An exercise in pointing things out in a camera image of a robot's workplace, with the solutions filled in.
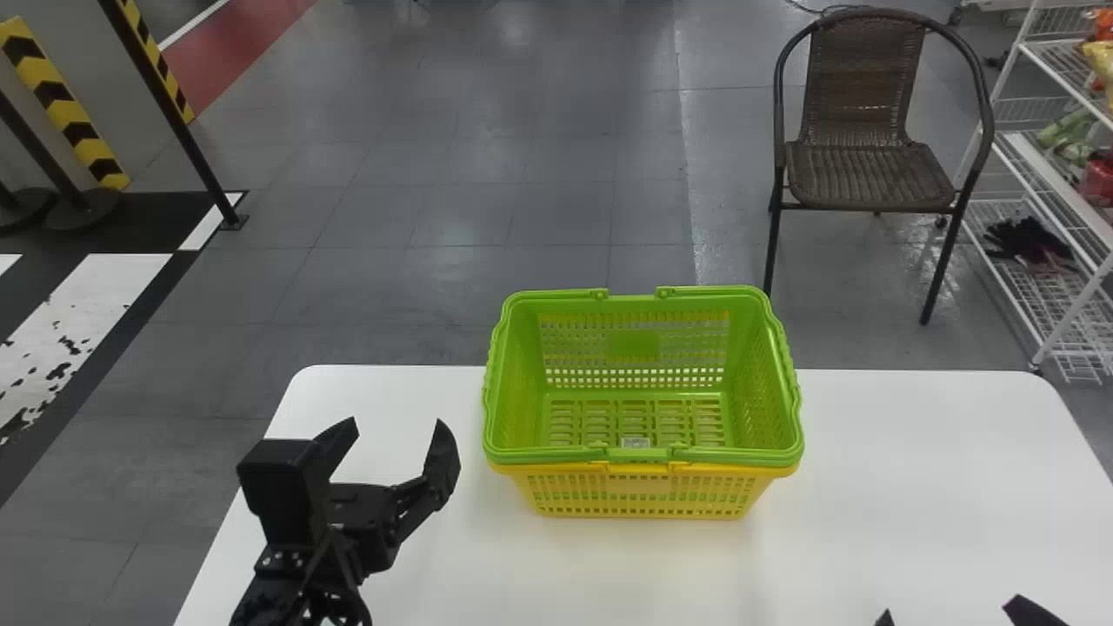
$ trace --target green basket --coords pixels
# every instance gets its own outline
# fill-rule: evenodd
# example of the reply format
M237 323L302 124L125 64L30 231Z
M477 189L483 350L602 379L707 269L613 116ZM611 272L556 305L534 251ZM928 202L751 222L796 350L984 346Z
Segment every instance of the green basket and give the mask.
M804 452L785 330L751 286L520 292L491 336L496 464L790 467Z

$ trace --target basket label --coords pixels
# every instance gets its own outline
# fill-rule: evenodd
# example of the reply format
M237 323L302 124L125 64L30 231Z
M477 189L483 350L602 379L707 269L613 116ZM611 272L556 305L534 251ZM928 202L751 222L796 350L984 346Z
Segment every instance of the basket label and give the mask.
M653 442L648 437L623 437L622 448L652 448Z

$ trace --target brown chair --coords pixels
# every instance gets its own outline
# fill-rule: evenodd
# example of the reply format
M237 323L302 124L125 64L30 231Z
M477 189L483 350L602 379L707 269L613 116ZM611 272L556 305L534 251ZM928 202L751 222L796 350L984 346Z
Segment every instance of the brown chair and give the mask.
M932 31L965 57L974 79L982 143L961 192L925 144L905 130L924 35ZM811 37L800 136L785 141L785 61ZM823 17L792 37L774 72L774 187L764 288L772 288L780 213L789 209L934 213L951 225L919 323L932 317L966 203L993 147L993 110L982 67L949 28L896 9L847 9ZM782 198L788 189L798 200Z

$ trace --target chair seat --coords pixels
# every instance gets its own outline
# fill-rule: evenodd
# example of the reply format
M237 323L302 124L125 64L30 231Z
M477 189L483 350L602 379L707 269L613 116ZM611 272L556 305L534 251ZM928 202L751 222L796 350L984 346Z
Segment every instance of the chair seat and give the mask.
M788 187L809 208L947 213L955 189L932 149L788 141Z

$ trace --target black and white floor pattern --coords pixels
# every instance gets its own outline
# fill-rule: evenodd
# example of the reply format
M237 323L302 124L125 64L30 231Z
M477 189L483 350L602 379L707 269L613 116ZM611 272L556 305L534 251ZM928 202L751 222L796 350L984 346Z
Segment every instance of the black and white floor pattern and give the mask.
M243 196L229 193L228 199L236 205ZM0 502L220 224L205 194L126 198L120 215L90 233L31 229L0 238L0 336L7 338L0 344ZM96 371L88 371L90 361Z

